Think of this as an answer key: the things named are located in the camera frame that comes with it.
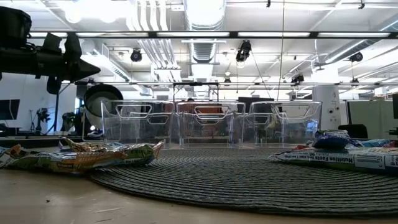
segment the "plastic container handle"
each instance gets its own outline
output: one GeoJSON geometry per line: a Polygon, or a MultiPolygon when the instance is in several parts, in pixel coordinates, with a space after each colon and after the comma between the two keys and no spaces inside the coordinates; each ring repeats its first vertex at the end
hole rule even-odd
{"type": "Polygon", "coordinates": [[[149,113],[152,111],[152,105],[117,105],[115,107],[115,110],[118,113],[120,118],[125,118],[125,119],[145,119],[145,118],[148,118],[149,113]],[[129,115],[132,115],[132,114],[144,114],[145,116],[122,116],[120,114],[120,111],[123,109],[123,107],[140,107],[140,109],[141,109],[143,106],[149,107],[149,111],[148,112],[130,112],[129,115]]]}
{"type": "Polygon", "coordinates": [[[195,107],[195,109],[194,109],[194,112],[195,112],[195,114],[197,115],[197,117],[199,118],[199,119],[202,119],[202,120],[222,120],[222,119],[224,119],[225,117],[226,117],[226,115],[229,113],[231,111],[231,108],[229,107],[229,106],[196,106],[195,107]],[[222,113],[198,113],[198,109],[200,109],[200,108],[218,108],[218,109],[223,109],[223,108],[227,108],[227,110],[225,111],[225,113],[223,114],[223,116],[222,117],[220,117],[220,118],[216,118],[216,117],[214,117],[214,118],[209,118],[208,116],[209,115],[220,115],[220,114],[222,114],[222,113]]]}
{"type": "Polygon", "coordinates": [[[281,105],[275,105],[275,109],[274,109],[274,111],[276,111],[276,115],[278,116],[278,118],[281,118],[281,119],[302,119],[302,118],[305,118],[305,117],[307,117],[307,115],[308,115],[308,112],[310,111],[310,107],[309,106],[299,106],[299,105],[297,105],[297,106],[289,106],[289,105],[284,105],[284,106],[281,106],[281,105]],[[306,108],[307,110],[305,111],[305,113],[304,113],[304,115],[303,116],[292,116],[292,117],[290,117],[290,116],[287,116],[287,113],[285,113],[285,112],[279,112],[279,108],[281,108],[281,107],[303,107],[303,108],[306,108]]]}

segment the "spotlight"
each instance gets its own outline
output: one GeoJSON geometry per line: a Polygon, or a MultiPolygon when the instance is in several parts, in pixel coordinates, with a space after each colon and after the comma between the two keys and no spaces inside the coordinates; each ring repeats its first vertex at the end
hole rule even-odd
{"type": "Polygon", "coordinates": [[[78,3],[72,2],[72,4],[65,10],[65,18],[68,22],[76,24],[81,21],[81,7],[78,3]]]}
{"type": "Polygon", "coordinates": [[[356,53],[356,54],[354,54],[354,55],[352,55],[351,57],[348,58],[348,60],[350,62],[360,62],[360,61],[362,61],[362,59],[363,59],[363,55],[362,55],[361,52],[358,52],[358,53],[356,53]]]}
{"type": "Polygon", "coordinates": [[[133,62],[140,62],[142,60],[141,49],[133,49],[130,59],[133,62]]]}
{"type": "Polygon", "coordinates": [[[246,61],[250,56],[251,44],[249,40],[244,40],[236,54],[236,61],[238,63],[246,61]]]}
{"type": "Polygon", "coordinates": [[[244,62],[236,62],[238,68],[244,68],[244,62]]]}
{"type": "Polygon", "coordinates": [[[297,74],[292,77],[291,83],[302,83],[304,82],[303,74],[297,74]]]}
{"type": "Polygon", "coordinates": [[[231,79],[227,77],[227,78],[225,78],[224,82],[225,83],[231,83],[231,79]]]}

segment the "fluorescent light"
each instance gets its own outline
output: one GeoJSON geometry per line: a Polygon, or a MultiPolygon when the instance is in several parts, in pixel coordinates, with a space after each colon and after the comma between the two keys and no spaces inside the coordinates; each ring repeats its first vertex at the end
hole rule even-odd
{"type": "MultiPolygon", "coordinates": [[[[51,34],[56,35],[58,37],[67,37],[66,32],[51,32],[51,34]]],[[[32,37],[46,37],[47,33],[46,32],[31,32],[30,35],[32,37]]]]}
{"type": "Polygon", "coordinates": [[[387,37],[388,32],[321,32],[318,37],[387,37]]]}
{"type": "Polygon", "coordinates": [[[120,82],[109,82],[109,83],[104,83],[105,85],[130,85],[130,83],[120,83],[120,82]]]}
{"type": "Polygon", "coordinates": [[[181,40],[183,44],[225,44],[226,40],[181,40]]]}
{"type": "Polygon", "coordinates": [[[147,32],[77,32],[79,37],[84,38],[95,38],[95,37],[105,37],[105,38],[120,38],[120,37],[148,37],[147,32]]]}
{"type": "Polygon", "coordinates": [[[238,32],[238,37],[308,37],[309,32],[238,32]]]}
{"type": "Polygon", "coordinates": [[[158,32],[158,37],[227,37],[229,32],[208,32],[208,31],[196,31],[196,32],[158,32]]]}

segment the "black equipment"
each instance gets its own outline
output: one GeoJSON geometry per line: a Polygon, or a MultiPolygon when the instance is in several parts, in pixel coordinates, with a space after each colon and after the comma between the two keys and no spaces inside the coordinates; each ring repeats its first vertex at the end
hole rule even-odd
{"type": "Polygon", "coordinates": [[[35,134],[42,134],[42,126],[41,126],[41,122],[48,122],[51,120],[51,118],[49,118],[49,114],[48,114],[48,109],[47,108],[40,108],[37,110],[36,115],[37,115],[37,126],[35,129],[35,134]]]}
{"type": "Polygon", "coordinates": [[[251,44],[249,40],[244,40],[236,54],[237,62],[244,62],[250,56],[251,44]]]}
{"type": "Polygon", "coordinates": [[[360,61],[362,61],[362,59],[363,59],[363,55],[362,55],[361,52],[358,52],[358,53],[356,53],[356,54],[353,54],[353,55],[351,55],[351,56],[348,58],[348,60],[349,60],[350,62],[360,62],[360,61]]]}
{"type": "Polygon", "coordinates": [[[101,70],[81,57],[79,38],[69,33],[63,54],[62,38],[48,33],[43,46],[28,43],[30,16],[17,9],[0,6],[0,80],[2,72],[48,76],[47,91],[57,94],[63,80],[75,82],[101,70]]]}
{"type": "MultiPolygon", "coordinates": [[[[392,113],[394,115],[394,119],[398,119],[398,94],[394,94],[392,96],[392,113]]],[[[398,128],[389,130],[389,134],[398,136],[398,128]]]]}
{"type": "Polygon", "coordinates": [[[302,83],[304,82],[304,76],[302,74],[294,75],[291,83],[302,83]]]}
{"type": "Polygon", "coordinates": [[[142,60],[141,49],[132,50],[132,54],[130,56],[130,59],[133,62],[140,62],[142,60]]]}

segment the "track light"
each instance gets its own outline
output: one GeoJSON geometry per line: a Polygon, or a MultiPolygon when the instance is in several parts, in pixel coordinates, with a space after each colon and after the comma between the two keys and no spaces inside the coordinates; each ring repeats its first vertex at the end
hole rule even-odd
{"type": "Polygon", "coordinates": [[[362,61],[362,59],[363,59],[363,55],[362,55],[361,52],[358,52],[358,53],[356,53],[356,54],[354,54],[354,55],[352,55],[351,57],[348,58],[348,60],[350,62],[360,62],[360,61],[362,61]]]}
{"type": "Polygon", "coordinates": [[[291,83],[302,83],[304,82],[303,74],[297,74],[292,77],[291,83]]]}
{"type": "Polygon", "coordinates": [[[246,59],[250,56],[251,44],[249,40],[244,40],[242,45],[240,46],[238,53],[236,54],[236,62],[242,65],[242,62],[245,62],[246,59]]]}
{"type": "Polygon", "coordinates": [[[133,62],[140,62],[142,60],[141,49],[132,50],[132,54],[130,56],[130,59],[133,62]]]}

